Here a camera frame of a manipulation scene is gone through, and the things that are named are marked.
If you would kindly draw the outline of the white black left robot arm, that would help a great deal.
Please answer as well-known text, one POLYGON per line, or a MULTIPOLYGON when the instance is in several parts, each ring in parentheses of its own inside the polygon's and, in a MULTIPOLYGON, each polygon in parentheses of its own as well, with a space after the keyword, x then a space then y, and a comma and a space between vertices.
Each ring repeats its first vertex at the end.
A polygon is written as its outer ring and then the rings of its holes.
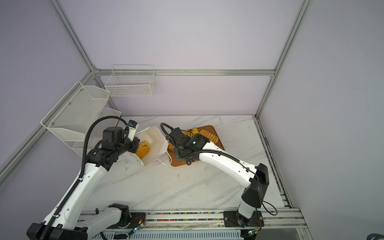
POLYGON ((31 240, 90 240, 110 226, 133 226, 129 207, 111 204, 106 210, 80 222, 81 212, 93 190, 124 153, 136 153, 140 140, 135 136, 135 123, 108 127, 94 149, 83 156, 78 177, 59 204, 40 223, 27 230, 31 240))

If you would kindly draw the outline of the yellow round fake bread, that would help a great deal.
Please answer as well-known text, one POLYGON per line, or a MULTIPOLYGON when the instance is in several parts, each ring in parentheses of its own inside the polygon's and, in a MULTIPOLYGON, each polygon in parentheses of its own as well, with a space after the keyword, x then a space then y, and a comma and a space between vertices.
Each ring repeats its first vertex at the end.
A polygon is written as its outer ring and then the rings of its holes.
POLYGON ((200 135, 208 138, 214 144, 217 144, 217 142, 219 141, 219 138, 215 134, 212 134, 212 133, 210 133, 210 132, 208 132, 206 130, 201 130, 200 131, 200 135))

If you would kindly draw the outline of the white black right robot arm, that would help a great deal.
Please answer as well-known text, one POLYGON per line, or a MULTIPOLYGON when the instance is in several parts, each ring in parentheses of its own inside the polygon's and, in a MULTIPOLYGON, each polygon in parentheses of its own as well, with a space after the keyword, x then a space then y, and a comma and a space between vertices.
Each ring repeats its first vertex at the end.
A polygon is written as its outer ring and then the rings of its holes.
POLYGON ((211 164, 245 188, 235 213, 237 218, 235 224, 243 228, 248 226, 254 219, 255 210, 263 206, 270 183, 268 167, 264 164, 255 166, 241 161, 201 134, 188 136, 180 128, 173 128, 167 124, 161 124, 161 130, 169 143, 174 146, 173 152, 179 162, 185 161, 187 165, 191 165, 195 160, 199 160, 211 164))

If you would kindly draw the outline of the yellow ridged fake bread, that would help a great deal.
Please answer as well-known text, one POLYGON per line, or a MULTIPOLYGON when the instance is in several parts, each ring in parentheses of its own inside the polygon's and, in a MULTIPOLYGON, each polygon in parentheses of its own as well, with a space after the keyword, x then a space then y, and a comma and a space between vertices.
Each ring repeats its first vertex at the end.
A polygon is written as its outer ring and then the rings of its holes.
POLYGON ((190 138, 193 136, 193 133, 189 131, 182 131, 182 133, 190 138))

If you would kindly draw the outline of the yellow oblong fake bread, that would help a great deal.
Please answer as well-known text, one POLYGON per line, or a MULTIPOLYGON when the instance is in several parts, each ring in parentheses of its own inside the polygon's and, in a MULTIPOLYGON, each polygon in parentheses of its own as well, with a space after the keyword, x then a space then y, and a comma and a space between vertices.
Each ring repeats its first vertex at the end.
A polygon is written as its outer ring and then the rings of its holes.
POLYGON ((193 135, 199 134, 199 130, 197 128, 192 129, 193 135))

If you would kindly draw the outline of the orange ring doughnut fake bread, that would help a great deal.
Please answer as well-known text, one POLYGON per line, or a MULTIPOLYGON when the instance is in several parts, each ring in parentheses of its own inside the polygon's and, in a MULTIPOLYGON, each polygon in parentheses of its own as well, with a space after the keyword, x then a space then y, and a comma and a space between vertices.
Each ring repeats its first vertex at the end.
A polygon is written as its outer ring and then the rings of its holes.
POLYGON ((173 151, 174 148, 175 148, 175 147, 174 147, 171 143, 168 144, 168 150, 173 151))

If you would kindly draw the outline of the cartoon animal paper gift bag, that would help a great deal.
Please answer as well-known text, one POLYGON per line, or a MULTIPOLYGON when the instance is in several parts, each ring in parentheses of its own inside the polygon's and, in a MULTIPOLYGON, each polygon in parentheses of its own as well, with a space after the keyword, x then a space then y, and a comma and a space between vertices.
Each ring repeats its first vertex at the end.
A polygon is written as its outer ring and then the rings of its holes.
POLYGON ((122 155, 122 160, 139 163, 143 167, 149 166, 156 161, 165 166, 169 166, 172 163, 172 158, 168 153, 169 142, 157 126, 148 127, 141 131, 137 137, 140 139, 140 142, 148 141, 150 143, 150 151, 142 159, 136 154, 127 152, 122 155))

